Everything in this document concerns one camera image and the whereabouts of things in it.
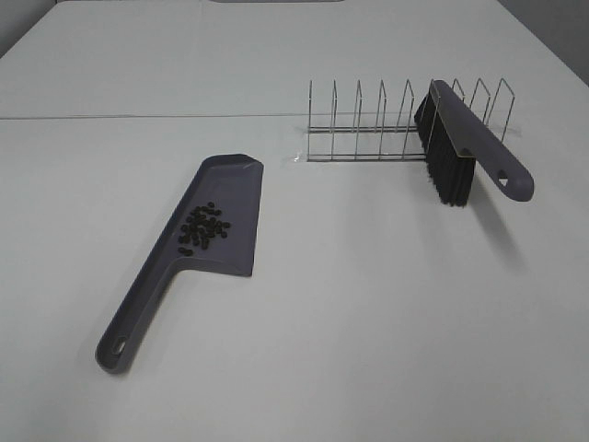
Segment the grey plastic dustpan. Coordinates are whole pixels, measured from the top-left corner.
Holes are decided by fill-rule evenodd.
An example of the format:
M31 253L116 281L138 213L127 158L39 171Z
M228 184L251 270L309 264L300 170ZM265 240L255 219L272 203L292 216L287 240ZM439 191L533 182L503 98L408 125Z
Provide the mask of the grey plastic dustpan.
M178 273L252 275L263 170L244 154L201 163L98 342L95 358L105 372L129 370Z

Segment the pile of coffee beans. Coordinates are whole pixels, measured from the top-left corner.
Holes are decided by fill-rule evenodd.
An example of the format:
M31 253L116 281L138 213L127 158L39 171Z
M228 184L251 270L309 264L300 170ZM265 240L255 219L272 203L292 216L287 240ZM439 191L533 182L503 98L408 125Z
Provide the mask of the pile of coffee beans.
M179 227L177 251L181 256L194 256L196 250L208 250L216 238L225 239L232 223L214 201L194 206Z

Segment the grey hand brush black bristles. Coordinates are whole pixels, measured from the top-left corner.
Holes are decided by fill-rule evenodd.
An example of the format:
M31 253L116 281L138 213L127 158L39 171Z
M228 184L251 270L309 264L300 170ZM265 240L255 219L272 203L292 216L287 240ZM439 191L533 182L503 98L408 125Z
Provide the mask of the grey hand brush black bristles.
M531 173L444 80L430 83L414 122L427 172L443 204L467 204L477 165L509 199L532 199Z

